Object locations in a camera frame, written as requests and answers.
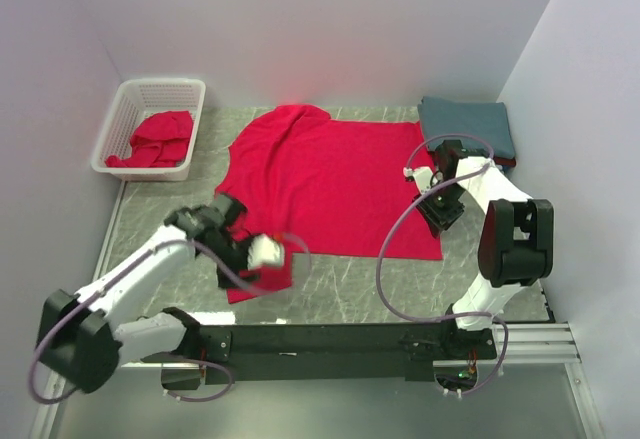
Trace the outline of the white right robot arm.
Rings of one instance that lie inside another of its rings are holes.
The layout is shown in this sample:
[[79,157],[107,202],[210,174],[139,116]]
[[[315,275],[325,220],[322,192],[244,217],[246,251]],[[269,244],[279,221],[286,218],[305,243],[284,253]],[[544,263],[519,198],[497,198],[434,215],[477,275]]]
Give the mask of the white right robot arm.
[[417,209],[434,237],[462,217],[467,193],[484,213],[477,248],[479,272],[464,295],[451,306],[454,324],[441,330],[444,354],[460,358],[474,345],[472,331],[492,318],[521,290],[549,276],[553,267],[554,209],[534,199],[501,172],[489,153],[445,140],[433,153],[432,167],[405,168],[423,196]]

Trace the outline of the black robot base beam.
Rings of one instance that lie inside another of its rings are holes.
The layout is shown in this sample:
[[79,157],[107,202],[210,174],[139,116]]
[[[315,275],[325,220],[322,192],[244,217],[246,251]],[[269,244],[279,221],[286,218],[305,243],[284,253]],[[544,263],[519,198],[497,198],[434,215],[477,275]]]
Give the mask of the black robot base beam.
[[231,325],[200,329],[206,358],[238,381],[434,380],[438,361],[497,357],[489,329],[443,324]]

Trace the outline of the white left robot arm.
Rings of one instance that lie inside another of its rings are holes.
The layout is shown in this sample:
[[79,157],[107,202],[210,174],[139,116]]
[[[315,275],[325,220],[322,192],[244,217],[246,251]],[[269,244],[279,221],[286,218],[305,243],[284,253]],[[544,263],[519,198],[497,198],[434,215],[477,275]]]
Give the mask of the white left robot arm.
[[112,271],[70,294],[52,293],[43,305],[30,370],[42,364],[91,393],[122,365],[154,354],[179,361],[206,357],[200,323],[169,308],[151,318],[128,314],[164,279],[201,255],[241,287],[251,241],[235,242],[232,226],[246,213],[239,200],[221,193],[208,205],[172,212],[155,233]]

